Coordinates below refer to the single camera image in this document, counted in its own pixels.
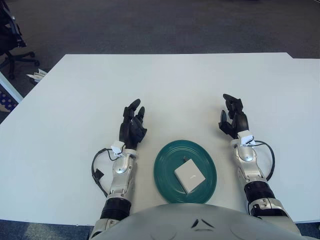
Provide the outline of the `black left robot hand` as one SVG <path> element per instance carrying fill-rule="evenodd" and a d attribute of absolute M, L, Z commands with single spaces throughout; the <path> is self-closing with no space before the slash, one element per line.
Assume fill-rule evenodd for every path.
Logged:
<path fill-rule="evenodd" d="M 123 122 L 120 125 L 119 141 L 125 144 L 127 149 L 136 150 L 138 144 L 144 139 L 147 129 L 143 126 L 145 115 L 145 107 L 142 106 L 138 113 L 136 109 L 140 105 L 141 100 L 134 100 L 129 106 L 126 106 L 123 111 Z"/>

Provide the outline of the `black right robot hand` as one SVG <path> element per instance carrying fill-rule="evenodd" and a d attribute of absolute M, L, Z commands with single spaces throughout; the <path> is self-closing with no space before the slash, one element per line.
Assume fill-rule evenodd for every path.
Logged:
<path fill-rule="evenodd" d="M 240 98 L 235 98 L 228 94 L 223 94 L 225 99 L 228 116 L 232 120 L 227 121 L 227 114 L 224 110 L 221 111 L 219 129 L 233 139 L 238 138 L 238 133 L 249 130 L 249 123 L 246 114 L 243 112 L 243 104 Z"/>

